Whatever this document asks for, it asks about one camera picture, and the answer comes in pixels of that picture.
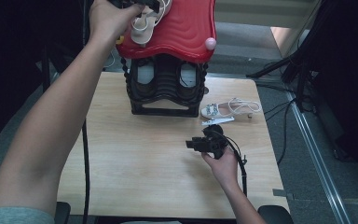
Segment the black cable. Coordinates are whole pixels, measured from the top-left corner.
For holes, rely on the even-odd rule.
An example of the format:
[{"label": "black cable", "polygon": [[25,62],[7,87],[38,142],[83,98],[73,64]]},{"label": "black cable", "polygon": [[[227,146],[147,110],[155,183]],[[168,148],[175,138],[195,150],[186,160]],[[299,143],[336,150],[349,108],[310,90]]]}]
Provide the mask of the black cable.
[{"label": "black cable", "polygon": [[289,92],[292,92],[292,93],[296,93],[295,91],[292,91],[292,90],[287,90],[287,89],[282,88],[282,87],[271,86],[271,85],[266,85],[266,84],[257,83],[256,86],[264,87],[264,88],[270,88],[270,89],[273,89],[273,90],[276,90],[276,91],[289,91]]},{"label": "black cable", "polygon": [[283,65],[283,66],[279,67],[279,73],[281,73],[281,76],[283,76],[282,68],[283,68],[284,66],[286,66],[286,65]]},{"label": "black cable", "polygon": [[185,83],[185,81],[183,80],[182,76],[180,76],[180,80],[181,80],[186,86],[188,86],[187,83]]},{"label": "black cable", "polygon": [[281,111],[283,111],[285,109],[285,107],[282,107],[280,110],[278,110],[277,112],[275,112],[274,114],[272,114],[269,118],[266,119],[266,122],[269,121],[269,119],[272,119],[275,115],[277,115],[278,113],[280,113]]},{"label": "black cable", "polygon": [[86,179],[86,196],[84,202],[83,224],[87,224],[89,216],[90,204],[90,161],[89,161],[89,140],[87,138],[87,125],[84,120],[83,127],[81,128],[83,134],[83,149],[84,149],[84,173]]},{"label": "black cable", "polygon": [[[90,37],[90,21],[89,21],[89,11],[90,11],[90,0],[83,0],[83,47],[86,46]],[[83,133],[83,151],[84,151],[84,172],[85,172],[85,181],[86,181],[86,195],[84,202],[84,211],[83,211],[83,224],[87,224],[87,219],[89,217],[89,205],[90,205],[90,162],[89,162],[89,140],[87,138],[87,125],[86,120],[84,120],[82,126]]]},{"label": "black cable", "polygon": [[276,105],[276,106],[273,107],[272,109],[270,109],[270,110],[264,112],[264,115],[267,115],[267,113],[273,111],[274,109],[278,108],[279,106],[281,106],[281,105],[286,105],[286,104],[289,104],[289,102],[284,102],[284,103],[281,103],[281,104],[279,104],[279,105]]},{"label": "black cable", "polygon": [[266,64],[264,64],[263,69],[266,69],[266,67],[268,67],[268,66],[270,66],[270,65],[272,65],[272,64],[274,64],[274,63],[277,63],[277,62],[271,62],[271,63],[266,63]]},{"label": "black cable", "polygon": [[232,140],[231,138],[229,137],[226,137],[225,135],[217,132],[217,131],[210,131],[211,133],[216,133],[218,134],[219,136],[223,137],[228,145],[232,148],[232,150],[234,151],[234,155],[235,155],[235,158],[237,159],[237,162],[240,166],[240,169],[241,169],[241,177],[242,177],[242,190],[243,190],[243,193],[248,196],[248,189],[247,189],[247,174],[246,174],[246,170],[245,170],[245,164],[244,164],[244,160],[242,160],[242,157],[241,157],[241,151],[240,151],[240,148],[238,147],[237,143],[234,142],[234,140]]},{"label": "black cable", "polygon": [[286,127],[287,127],[287,112],[289,111],[290,105],[296,101],[296,98],[291,100],[289,102],[289,105],[286,106],[286,110],[284,111],[284,117],[283,117],[283,148],[282,148],[282,154],[280,156],[280,158],[278,159],[277,163],[278,165],[281,163],[284,154],[286,153],[286,144],[287,144],[287,132],[286,132]]}]

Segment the metal rail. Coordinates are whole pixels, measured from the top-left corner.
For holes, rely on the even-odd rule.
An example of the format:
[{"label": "metal rail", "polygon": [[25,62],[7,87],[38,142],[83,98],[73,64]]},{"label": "metal rail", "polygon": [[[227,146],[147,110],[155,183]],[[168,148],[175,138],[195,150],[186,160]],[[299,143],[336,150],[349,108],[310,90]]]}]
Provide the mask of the metal rail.
[{"label": "metal rail", "polygon": [[[287,98],[289,101],[295,98],[295,95],[291,92],[287,92]],[[310,157],[315,166],[316,172],[318,173],[319,178],[321,179],[322,186],[324,187],[325,194],[327,196],[328,202],[333,210],[333,214],[336,217],[337,223],[351,224],[351,220],[348,216],[348,213],[345,209],[344,203],[338,193],[337,187],[328,172],[327,167],[324,164],[321,152],[313,138],[312,132],[310,131],[310,126],[307,123],[305,116],[300,113],[296,105],[292,105],[293,112],[298,123],[298,127],[303,134],[305,143],[310,152]]]}]

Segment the white object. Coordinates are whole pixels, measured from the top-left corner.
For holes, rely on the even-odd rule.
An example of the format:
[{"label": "white object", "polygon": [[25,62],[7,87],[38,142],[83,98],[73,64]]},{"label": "white object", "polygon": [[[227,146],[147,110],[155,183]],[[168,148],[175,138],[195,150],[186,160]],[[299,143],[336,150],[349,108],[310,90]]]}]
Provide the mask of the white object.
[{"label": "white object", "polygon": [[209,37],[205,40],[205,47],[208,50],[216,48],[216,40],[213,37]]},{"label": "white object", "polygon": [[232,121],[232,120],[234,120],[234,117],[227,118],[227,119],[210,119],[208,121],[203,121],[202,125],[213,125],[213,124],[229,122],[229,121]]},{"label": "white object", "polygon": [[209,104],[201,109],[201,115],[207,119],[223,119],[237,115],[248,115],[261,111],[261,104],[254,101],[246,101],[239,98],[232,98],[227,103]]},{"label": "white object", "polygon": [[170,10],[173,0],[158,0],[160,9],[159,13],[154,12],[151,8],[145,7],[141,18],[132,21],[131,39],[133,42],[145,47],[153,35],[155,26],[166,16]]}]

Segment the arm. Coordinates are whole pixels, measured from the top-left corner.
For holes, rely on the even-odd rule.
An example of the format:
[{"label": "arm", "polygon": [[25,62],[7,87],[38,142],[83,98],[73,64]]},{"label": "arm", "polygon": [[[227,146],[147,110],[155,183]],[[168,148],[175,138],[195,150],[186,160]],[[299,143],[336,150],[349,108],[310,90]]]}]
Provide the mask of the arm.
[{"label": "arm", "polygon": [[223,156],[219,160],[215,160],[205,152],[201,155],[211,166],[214,177],[227,195],[237,223],[265,223],[238,184],[238,162],[234,152],[229,147],[226,147]]},{"label": "arm", "polygon": [[95,0],[89,43],[27,114],[0,167],[0,207],[24,206],[54,216],[63,166],[90,108],[103,63],[130,19],[134,5],[117,9]]}]

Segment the right hand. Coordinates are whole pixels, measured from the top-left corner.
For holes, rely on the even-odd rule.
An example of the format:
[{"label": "right hand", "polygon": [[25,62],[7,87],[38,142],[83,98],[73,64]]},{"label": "right hand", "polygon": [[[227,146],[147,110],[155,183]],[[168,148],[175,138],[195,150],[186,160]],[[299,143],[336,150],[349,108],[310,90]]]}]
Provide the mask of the right hand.
[{"label": "right hand", "polygon": [[119,9],[107,0],[94,0],[89,10],[89,41],[112,49],[116,40],[129,27],[130,20],[144,10],[145,6],[133,4]]},{"label": "right hand", "polygon": [[201,156],[212,168],[214,177],[223,188],[238,185],[238,161],[230,147],[223,149],[223,156],[219,160],[206,152],[202,152]]}]

